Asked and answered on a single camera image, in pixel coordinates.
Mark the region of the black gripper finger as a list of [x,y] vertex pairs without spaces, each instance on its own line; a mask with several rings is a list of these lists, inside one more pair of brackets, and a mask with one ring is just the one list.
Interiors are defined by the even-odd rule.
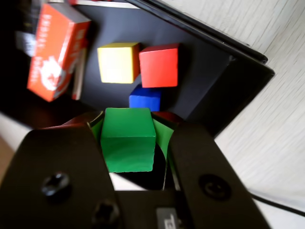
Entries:
[[103,112],[30,131],[0,187],[3,229],[121,229],[120,206],[91,129]]
[[173,129],[167,156],[186,229],[268,229],[270,226],[214,138],[199,124],[153,112]]

